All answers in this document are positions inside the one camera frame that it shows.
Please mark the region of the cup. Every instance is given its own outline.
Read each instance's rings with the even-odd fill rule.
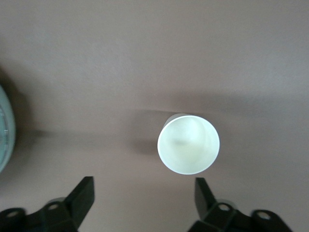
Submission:
[[[162,162],[179,174],[197,174],[216,160],[219,135],[207,120],[188,114],[175,114],[163,126],[158,138]]]

